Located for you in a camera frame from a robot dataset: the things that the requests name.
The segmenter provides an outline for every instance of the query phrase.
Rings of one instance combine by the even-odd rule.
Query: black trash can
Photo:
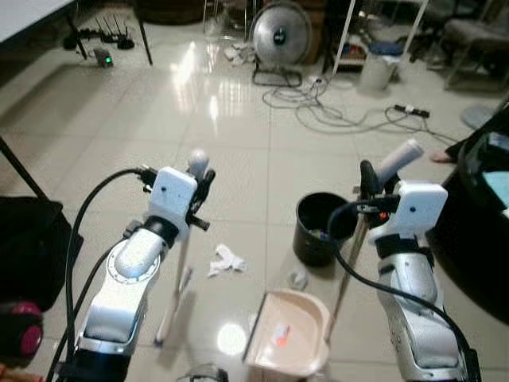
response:
[[[297,224],[293,235],[295,255],[310,267],[325,267],[332,262],[334,251],[341,248],[356,229],[357,216],[347,210],[339,218],[341,232],[335,235],[336,244],[328,240],[327,222],[332,211],[348,203],[332,193],[312,193],[297,204]]]

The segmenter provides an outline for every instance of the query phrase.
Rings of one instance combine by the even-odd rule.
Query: round fan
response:
[[[297,3],[282,0],[264,6],[251,27],[251,40],[257,58],[253,74],[255,83],[255,77],[260,72],[284,75],[286,82],[289,76],[298,75],[301,81],[299,73],[285,67],[298,64],[306,58],[312,37],[308,15]],[[270,69],[261,69],[260,64]]]

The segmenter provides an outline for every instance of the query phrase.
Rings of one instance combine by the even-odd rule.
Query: electric fan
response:
[[[297,3],[281,0],[264,6],[251,26],[256,55],[253,82],[268,86],[300,86],[302,75],[289,67],[306,58],[312,34],[308,15]]]

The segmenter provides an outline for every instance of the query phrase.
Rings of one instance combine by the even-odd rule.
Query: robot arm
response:
[[[367,161],[361,163],[363,201],[358,209],[367,215],[361,217],[364,224],[360,226],[365,228],[356,229],[356,235],[363,237],[371,228],[368,240],[381,259],[380,286],[411,294],[444,312],[444,294],[433,273],[433,257],[420,244],[437,223],[447,192],[429,182],[399,181],[396,174],[421,154],[417,142],[410,140],[385,158],[377,170]],[[377,197],[384,189],[391,195]],[[379,212],[389,212],[389,218],[382,218]],[[429,306],[377,289],[404,380],[480,382],[476,351],[468,347],[457,326],[452,330],[446,316],[441,318]]]
[[[148,293],[159,267],[175,241],[186,240],[189,225],[208,223],[195,213],[208,195],[215,173],[208,158],[196,150],[189,169],[146,169],[145,190],[151,192],[147,218],[107,257],[107,272],[78,334],[72,364],[60,366],[60,377],[72,381],[124,380],[134,353]]]
[[[419,241],[436,224],[447,192],[440,185],[400,181],[395,193],[400,198],[396,212],[368,233],[381,259],[379,281],[443,310],[443,291]],[[378,296],[404,380],[465,380],[462,353],[442,318],[394,294],[379,291]]]

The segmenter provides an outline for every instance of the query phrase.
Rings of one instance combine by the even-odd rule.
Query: table leg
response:
[[[78,44],[78,47],[80,48],[81,56],[86,60],[87,59],[87,52],[85,52],[85,48],[83,47],[83,44],[81,43],[80,39],[80,31],[76,28],[76,25],[74,25],[74,22],[72,21],[72,18],[69,14],[65,15],[65,18],[67,20],[67,23],[72,31],[72,36],[76,39],[76,44]]]
[[[341,54],[343,53],[344,43],[347,40],[348,28],[350,27],[350,21],[352,20],[353,9],[356,6],[356,0],[350,0],[350,7],[348,8],[347,19],[344,22],[343,33],[341,34],[340,47],[337,49],[336,61],[334,61],[334,68],[332,74],[337,73],[337,68],[340,66]]]
[[[419,12],[417,13],[417,17],[414,20],[414,25],[412,25],[412,29],[410,30],[410,34],[408,35],[408,38],[406,39],[405,48],[403,49],[403,55],[408,52],[408,49],[410,48],[410,44],[412,43],[412,40],[414,39],[415,33],[417,32],[417,28],[419,27],[419,24],[421,24],[422,16],[424,16],[424,11],[426,7],[428,6],[429,0],[424,0],[421,4],[421,8],[419,9]]]
[[[150,54],[149,43],[146,40],[145,26],[143,26],[143,21],[140,18],[138,18],[138,24],[140,25],[140,32],[142,33],[143,45],[145,46],[146,56],[149,59],[150,66],[152,66],[153,64],[152,55]]]
[[[2,137],[0,137],[0,152],[6,156],[7,161],[9,161],[12,167],[16,170],[17,173],[19,173],[19,175],[23,178],[26,184],[29,185],[29,187],[32,189],[32,191],[35,192],[37,197],[39,197],[43,201],[48,201],[49,199],[46,196],[45,192],[35,182],[35,180],[32,178],[32,176],[29,174],[26,168],[22,165],[22,163],[19,162],[19,159],[17,159],[16,155],[13,153],[10,147],[7,146],[6,141],[4,141]]]

